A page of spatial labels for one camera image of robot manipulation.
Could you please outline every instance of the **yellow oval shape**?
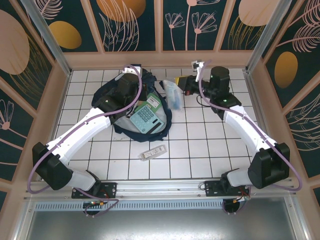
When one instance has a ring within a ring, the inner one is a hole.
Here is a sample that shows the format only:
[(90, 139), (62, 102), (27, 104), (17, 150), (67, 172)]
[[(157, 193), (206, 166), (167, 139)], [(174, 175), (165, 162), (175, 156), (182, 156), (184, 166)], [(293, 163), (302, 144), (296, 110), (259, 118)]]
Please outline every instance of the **yellow oval shape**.
[(49, 25), (56, 42), (65, 49), (76, 49), (81, 45), (78, 30), (66, 21), (55, 21)]
[(0, 69), (12, 75), (21, 74), (29, 62), (28, 35), (9, 13), (0, 10)]
[(282, 89), (288, 87), (297, 74), (298, 60), (289, 51), (283, 52), (277, 59), (274, 68), (275, 83)]
[(146, 9), (146, 0), (96, 0), (96, 3), (104, 15), (117, 22), (133, 20), (128, 15), (128, 13), (130, 14), (130, 9), (133, 11), (135, 18), (140, 17)]
[(269, 22), (279, 0), (241, 0), (239, 18), (245, 25), (259, 27)]

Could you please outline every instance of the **calculator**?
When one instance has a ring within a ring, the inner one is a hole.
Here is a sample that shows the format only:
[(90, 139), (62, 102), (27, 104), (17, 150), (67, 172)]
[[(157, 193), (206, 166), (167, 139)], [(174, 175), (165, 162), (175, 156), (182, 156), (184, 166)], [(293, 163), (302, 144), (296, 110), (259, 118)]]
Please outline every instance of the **calculator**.
[(147, 104), (135, 112), (130, 121), (143, 134), (156, 133), (164, 125)]

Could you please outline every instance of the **vent grille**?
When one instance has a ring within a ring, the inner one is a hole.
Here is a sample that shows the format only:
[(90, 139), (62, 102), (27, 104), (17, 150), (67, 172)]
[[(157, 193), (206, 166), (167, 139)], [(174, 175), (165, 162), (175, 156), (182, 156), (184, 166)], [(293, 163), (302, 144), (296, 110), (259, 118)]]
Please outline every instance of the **vent grille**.
[[(35, 206), (36, 212), (60, 212), (60, 211), (83, 211), (84, 203), (77, 202), (38, 202)], [(100, 211), (107, 209), (113, 202), (103, 206), (94, 206), (88, 211)], [(111, 210), (112, 211), (143, 211), (143, 210), (183, 210), (183, 209), (221, 209), (222, 200), (204, 199), (204, 200), (150, 200), (150, 201), (120, 201)]]

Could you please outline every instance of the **white tile floor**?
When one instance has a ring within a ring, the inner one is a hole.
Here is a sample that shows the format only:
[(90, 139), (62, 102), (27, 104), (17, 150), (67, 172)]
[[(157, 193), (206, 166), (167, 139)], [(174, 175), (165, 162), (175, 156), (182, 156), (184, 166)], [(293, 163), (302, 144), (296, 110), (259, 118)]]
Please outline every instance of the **white tile floor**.
[[(148, 69), (158, 81), (193, 74), (191, 69)], [(74, 71), (63, 105), (56, 136), (63, 134), (91, 109), (93, 94), (119, 74), (119, 70)], [(210, 69), (204, 79), (209, 79)], [(256, 121), (241, 69), (230, 69), (230, 91), (242, 102)], [(164, 93), (159, 82), (155, 84)], [(197, 95), (183, 96), (185, 108), (172, 112), (172, 127), (164, 141), (137, 142), (113, 127), (87, 142), (69, 165), (90, 170), (102, 180), (189, 179), (220, 177), (231, 169), (248, 167), (250, 155), (237, 133), (196, 101)], [(166, 145), (164, 155), (142, 162), (138, 155), (150, 148)]]

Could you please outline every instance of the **cable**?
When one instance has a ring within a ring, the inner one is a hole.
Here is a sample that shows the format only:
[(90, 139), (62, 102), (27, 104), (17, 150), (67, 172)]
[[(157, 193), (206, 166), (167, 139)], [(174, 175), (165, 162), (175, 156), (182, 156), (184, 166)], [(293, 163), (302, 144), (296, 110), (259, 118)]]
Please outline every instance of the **cable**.
[[(138, 89), (138, 92), (137, 92), (134, 100), (133, 100), (129, 105), (127, 105), (127, 106), (125, 106), (124, 108), (121, 108), (121, 109), (119, 109), (119, 110), (112, 111), (112, 112), (101, 113), (101, 114), (92, 116), (92, 117), (88, 118), (87, 121), (84, 121), (84, 122), (80, 123), (80, 124), (79, 124), (77, 127), (75, 127), (72, 131), (70, 131), (68, 134), (66, 134), (53, 148), (51, 148), (48, 152), (46, 152), (46, 153), (39, 159), (39, 161), (34, 165), (34, 167), (32, 168), (31, 173), (30, 173), (29, 178), (28, 178), (28, 182), (27, 182), (27, 190), (28, 190), (29, 193), (31, 193), (31, 194), (39, 194), (39, 193), (43, 192), (44, 190), (46, 190), (46, 189), (48, 189), (48, 188), (50, 187), (49, 185), (47, 185), (47, 186), (45, 186), (44, 188), (42, 188), (42, 189), (40, 189), (40, 190), (33, 191), (33, 190), (31, 189), (32, 176), (33, 176), (34, 173), (36, 172), (36, 169), (38, 168), (38, 166), (43, 162), (43, 160), (46, 159), (46, 157), (47, 157), (49, 154), (51, 154), (59, 145), (61, 145), (61, 144), (62, 144), (68, 137), (70, 137), (75, 131), (77, 131), (77, 130), (78, 130), (79, 128), (81, 128), (83, 125), (88, 124), (90, 121), (92, 121), (92, 120), (94, 120), (94, 119), (96, 119), (96, 118), (99, 118), (99, 117), (102, 117), (102, 116), (106, 117), (106, 116), (110, 116), (110, 115), (113, 115), (113, 114), (121, 113), (121, 112), (123, 112), (123, 111), (131, 108), (131, 107), (138, 101), (139, 96), (140, 96), (140, 93), (141, 93), (141, 91), (142, 91), (142, 76), (141, 76), (141, 74), (139, 73), (139, 71), (138, 71), (134, 66), (132, 66), (132, 65), (130, 65), (130, 64), (125, 65), (125, 66), (123, 67), (123, 69), (125, 69), (125, 68), (132, 68), (132, 69), (135, 71), (135, 73), (137, 74), (138, 79), (139, 79), (139, 89)], [(89, 197), (89, 198), (98, 199), (98, 200), (103, 201), (103, 202), (106, 200), (106, 199), (103, 199), (103, 198), (99, 198), (99, 197), (92, 196), (92, 195), (86, 193), (85, 191), (83, 191), (82, 189), (76, 188), (76, 190), (78, 190), (79, 192), (81, 192), (82, 194), (86, 195), (86, 196)], [(111, 209), (113, 206), (115, 206), (115, 205), (119, 202), (119, 200), (116, 199), (116, 198), (109, 199), (109, 201), (116, 201), (116, 203), (114, 203), (113, 205), (111, 205), (108, 209), (104, 210), (101, 214), (100, 214), (100, 212), (97, 213), (96, 216), (99, 216), (99, 215), (102, 215), (102, 214), (108, 212), (109, 209)]]
[(302, 188), (302, 179), (299, 175), (299, 173), (297, 172), (297, 170), (294, 168), (294, 166), (292, 166), (292, 164), (285, 158), (285, 156), (283, 156), (279, 151), (278, 149), (276, 149), (270, 142), (269, 140), (264, 136), (264, 134), (259, 130), (259, 128), (255, 125), (255, 123), (250, 120), (250, 118), (248, 118), (247, 116), (245, 116), (244, 114), (242, 114), (241, 112), (237, 112), (235, 110), (232, 110), (232, 109), (229, 109), (229, 108), (225, 108), (225, 107), (221, 107), (221, 106), (218, 106), (218, 105), (215, 105), (211, 102), (209, 102), (203, 91), (202, 91), (202, 78), (203, 78), (203, 75), (204, 75), (204, 70), (206, 68), (206, 66), (211, 62), (211, 60), (209, 61), (206, 61), (204, 64), (203, 64), (203, 67), (202, 69), (200, 70), (200, 74), (199, 74), (199, 92), (200, 92), (200, 95), (202, 97), (202, 99), (207, 103), (209, 104), (211, 107), (214, 107), (216, 109), (219, 109), (219, 110), (223, 110), (223, 111), (227, 111), (227, 112), (231, 112), (233, 114), (236, 114), (238, 116), (240, 116), (241, 118), (245, 119), (253, 128), (254, 130), (260, 135), (260, 137), (266, 142), (266, 144), (289, 166), (289, 168), (294, 172), (298, 182), (299, 182), (299, 186), (296, 187), (296, 188), (290, 188), (290, 187), (285, 187), (285, 186), (279, 186), (279, 185), (276, 185), (276, 184), (272, 184), (273, 186), (279, 188), (279, 189), (284, 189), (284, 190), (288, 190), (288, 191), (292, 191), (292, 192), (297, 192), (299, 191), (301, 188)]
[(201, 95), (196, 96), (196, 102), (197, 102), (199, 105), (201, 105), (202, 107), (210, 108), (210, 106), (203, 105), (203, 104), (199, 101), (198, 97), (201, 97)]

